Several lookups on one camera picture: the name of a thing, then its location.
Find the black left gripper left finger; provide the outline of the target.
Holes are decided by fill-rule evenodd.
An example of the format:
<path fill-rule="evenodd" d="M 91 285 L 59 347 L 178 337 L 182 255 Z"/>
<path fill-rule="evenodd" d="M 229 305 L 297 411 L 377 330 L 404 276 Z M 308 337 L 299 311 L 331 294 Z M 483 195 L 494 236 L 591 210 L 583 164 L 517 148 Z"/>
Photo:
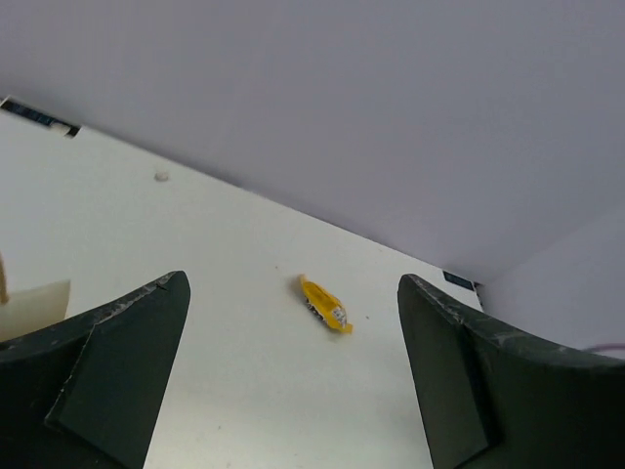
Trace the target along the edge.
<path fill-rule="evenodd" d="M 2 467 L 143 467 L 189 302 L 175 271 L 2 342 Z"/>

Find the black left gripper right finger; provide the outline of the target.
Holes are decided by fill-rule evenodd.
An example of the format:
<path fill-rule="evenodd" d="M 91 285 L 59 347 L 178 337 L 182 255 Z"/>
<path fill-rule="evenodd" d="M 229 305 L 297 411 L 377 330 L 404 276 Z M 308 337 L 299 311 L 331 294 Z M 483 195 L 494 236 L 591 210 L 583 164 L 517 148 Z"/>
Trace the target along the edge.
<path fill-rule="evenodd" d="M 624 363 L 403 276 L 398 312 L 436 468 L 620 468 Z"/>

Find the brown paper bag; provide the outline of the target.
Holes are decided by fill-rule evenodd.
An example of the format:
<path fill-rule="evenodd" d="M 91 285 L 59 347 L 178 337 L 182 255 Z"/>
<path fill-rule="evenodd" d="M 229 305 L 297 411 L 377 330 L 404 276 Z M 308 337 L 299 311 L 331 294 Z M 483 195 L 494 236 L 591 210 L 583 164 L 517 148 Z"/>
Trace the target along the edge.
<path fill-rule="evenodd" d="M 1 259 L 1 330 L 2 342 L 46 328 L 63 321 L 70 298 L 69 279 L 34 288 L 8 289 L 8 276 Z"/>

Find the yellow snack bar wrapper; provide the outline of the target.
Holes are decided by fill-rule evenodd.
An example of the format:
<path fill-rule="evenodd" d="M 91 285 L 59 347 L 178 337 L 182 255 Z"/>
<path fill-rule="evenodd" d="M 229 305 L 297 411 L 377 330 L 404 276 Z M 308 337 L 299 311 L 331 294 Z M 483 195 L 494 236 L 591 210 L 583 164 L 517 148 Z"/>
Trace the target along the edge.
<path fill-rule="evenodd" d="M 353 332 L 347 311 L 342 302 L 326 289 L 309 280 L 305 275 L 298 277 L 307 308 L 330 330 L 342 334 Z"/>

